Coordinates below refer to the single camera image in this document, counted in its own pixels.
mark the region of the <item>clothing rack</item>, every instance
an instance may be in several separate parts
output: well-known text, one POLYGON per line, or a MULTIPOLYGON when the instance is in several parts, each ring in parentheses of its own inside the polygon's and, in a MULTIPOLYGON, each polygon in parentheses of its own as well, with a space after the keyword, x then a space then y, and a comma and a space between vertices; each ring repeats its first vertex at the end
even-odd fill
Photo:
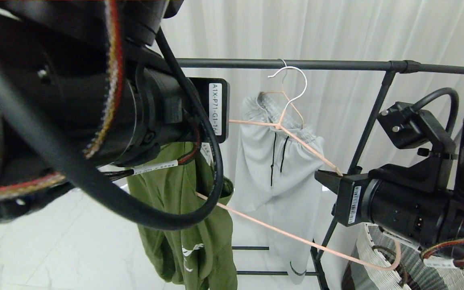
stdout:
MULTIPOLYGON (((179 58, 178 63, 183 68, 246 68, 246 69, 278 69, 282 67, 280 59, 226 59, 226 58, 179 58)), ((421 64, 413 60, 390 61, 350 61, 350 60, 285 60, 288 66, 296 66, 301 70, 346 70, 346 71, 385 71, 381 82, 381 88, 377 94, 372 112, 368 116, 361 139, 357 145, 347 174, 361 173, 362 168, 357 166, 359 158, 365 149, 368 137, 372 131, 377 115, 385 100, 388 90, 397 73, 451 73, 464 74, 464 66, 444 66, 440 64, 421 64)), ((327 246, 338 222, 333 218, 327 233, 322 241, 322 246, 327 246)), ((269 250, 267 246, 233 246, 233 250, 269 250)), ((321 265, 323 250, 317 251, 311 248, 311 257, 315 266, 315 272, 307 272, 306 276, 316 276, 321 290, 329 290, 325 272, 321 265)), ((238 271, 238 275, 269 275, 287 276, 284 271, 238 271)))

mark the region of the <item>laundry basket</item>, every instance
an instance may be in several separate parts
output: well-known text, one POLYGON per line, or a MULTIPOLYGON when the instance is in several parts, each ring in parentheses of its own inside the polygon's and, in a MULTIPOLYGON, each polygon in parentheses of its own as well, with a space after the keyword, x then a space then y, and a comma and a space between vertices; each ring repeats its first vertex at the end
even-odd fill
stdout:
MULTIPOLYGON (((402 259, 394 271, 378 271, 349 262, 342 290, 464 290, 464 270, 427 267, 418 252, 403 244, 401 247, 402 259)), ((383 235, 378 226, 364 224, 352 256, 388 267, 394 261, 394 249, 394 241, 383 235)))

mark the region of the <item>thick black cable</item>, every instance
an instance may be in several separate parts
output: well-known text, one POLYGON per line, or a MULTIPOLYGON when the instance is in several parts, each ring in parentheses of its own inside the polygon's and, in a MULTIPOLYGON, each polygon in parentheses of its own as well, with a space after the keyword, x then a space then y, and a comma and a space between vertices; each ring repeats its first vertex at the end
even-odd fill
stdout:
POLYGON ((426 95, 420 101, 417 101, 414 105, 412 105, 411 110, 413 112, 418 112, 418 110, 425 107, 425 105, 431 103, 435 99, 438 99, 444 94, 448 94, 451 97, 451 109, 449 112, 449 119, 445 127, 445 131, 450 135, 452 134, 454 125, 456 124, 457 113, 459 110, 459 96, 456 90, 453 88, 441 88, 426 95))
POLYGON ((218 203, 218 200, 221 196, 221 191, 223 190, 223 159, 221 157, 220 151, 220 144, 218 143, 218 139, 214 134, 214 130, 212 129, 212 124, 209 121, 209 117, 205 112, 204 107, 201 105, 201 102, 198 98, 198 93, 195 90, 192 83, 189 79, 184 75, 182 68, 178 64, 171 48, 169 47, 168 41, 164 36, 164 32, 162 32, 162 28, 159 27, 159 31, 156 37, 157 44, 159 46, 160 52, 164 56, 166 63, 168 64, 173 76, 180 84, 180 87, 186 95, 188 95, 189 99, 193 103, 193 106, 196 109, 197 115, 201 119, 201 124, 203 126, 204 131, 209 138, 210 150, 212 153, 212 159, 214 163, 214 182, 212 184, 212 189, 208 195, 208 199, 205 203, 201 206, 199 210, 201 210, 201 217, 202 219, 205 218, 210 214, 214 206, 218 203))
MULTIPOLYGON (((209 197, 210 202, 193 213, 182 215, 159 211, 122 191, 83 158, 62 132, 42 112, 29 104, 3 72, 0 65, 0 112, 8 123, 50 166, 107 209, 148 228, 181 230, 201 222, 214 208, 221 187, 217 194, 211 195, 212 200, 209 197)), ((218 166, 217 169, 222 173, 221 159, 218 165, 221 168, 218 166)))

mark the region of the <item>white cable label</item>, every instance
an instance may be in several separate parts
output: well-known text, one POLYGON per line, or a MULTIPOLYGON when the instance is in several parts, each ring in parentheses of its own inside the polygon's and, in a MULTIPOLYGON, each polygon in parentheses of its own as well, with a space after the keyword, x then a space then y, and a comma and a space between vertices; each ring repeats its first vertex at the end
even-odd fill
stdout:
POLYGON ((357 204, 359 204, 359 196, 361 195, 361 186, 354 187, 352 195, 352 205, 350 206, 350 215, 348 215, 348 224, 353 224, 356 221, 357 204))
POLYGON ((450 268, 456 269, 454 259, 424 259, 424 265, 432 268, 450 268))
POLYGON ((389 237, 390 239, 395 239, 399 241, 401 244, 405 244, 409 248, 414 249, 415 251, 419 252, 418 251, 418 248, 420 246, 419 244, 416 244, 414 242, 411 242, 410 240, 404 239, 403 237, 396 235, 395 233, 392 233, 386 229, 383 231, 383 235, 389 237))
POLYGON ((222 93, 223 85, 220 83, 209 84, 209 120, 214 134, 221 135, 222 122, 222 93))
POLYGON ((145 166, 134 168, 134 175, 141 174, 141 173, 144 173, 144 172, 150 172, 150 171, 154 171, 154 170, 158 170, 158 169, 175 167, 175 166, 178 166, 178 161, 177 160, 164 162, 164 163, 158 163, 158 164, 145 165, 145 166))

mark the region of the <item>barcode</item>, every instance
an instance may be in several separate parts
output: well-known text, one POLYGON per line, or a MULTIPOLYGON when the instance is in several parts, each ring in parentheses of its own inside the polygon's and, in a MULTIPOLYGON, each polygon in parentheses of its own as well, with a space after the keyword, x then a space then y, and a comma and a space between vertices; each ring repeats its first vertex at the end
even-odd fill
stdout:
POLYGON ((356 186, 354 187, 354 194, 352 195, 352 205, 350 206, 350 215, 348 215, 348 224, 353 224, 356 221, 359 195, 361 195, 361 186, 356 186))

